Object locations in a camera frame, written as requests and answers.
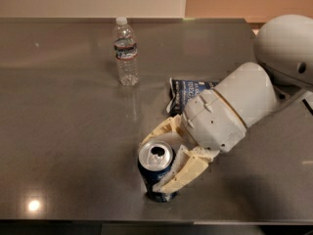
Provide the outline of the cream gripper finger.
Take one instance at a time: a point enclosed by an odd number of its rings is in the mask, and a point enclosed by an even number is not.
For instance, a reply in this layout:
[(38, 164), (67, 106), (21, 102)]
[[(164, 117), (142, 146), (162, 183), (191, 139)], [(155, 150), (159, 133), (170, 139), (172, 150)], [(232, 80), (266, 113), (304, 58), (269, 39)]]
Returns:
[(159, 137), (160, 135), (167, 133), (176, 133), (179, 136), (183, 136), (183, 129), (181, 127), (181, 116), (168, 117), (162, 123), (160, 123), (150, 134), (148, 134), (141, 142), (144, 145), (149, 140)]
[(201, 146), (190, 150), (181, 145), (171, 170), (153, 186), (153, 191), (164, 194), (179, 191), (199, 177), (218, 155), (218, 151), (208, 150)]

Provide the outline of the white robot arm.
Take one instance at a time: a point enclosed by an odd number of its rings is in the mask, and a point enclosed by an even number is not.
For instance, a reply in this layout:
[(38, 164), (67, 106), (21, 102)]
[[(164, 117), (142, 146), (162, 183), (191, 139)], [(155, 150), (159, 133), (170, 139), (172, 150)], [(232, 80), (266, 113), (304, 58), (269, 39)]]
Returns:
[(231, 151), (261, 119), (307, 98), (313, 88), (313, 19), (283, 15), (266, 23), (253, 44), (255, 60), (240, 65), (211, 89), (189, 100), (141, 143), (141, 149), (176, 146), (175, 159), (139, 159), (152, 171), (169, 171), (152, 186), (172, 194), (200, 176), (221, 153)]

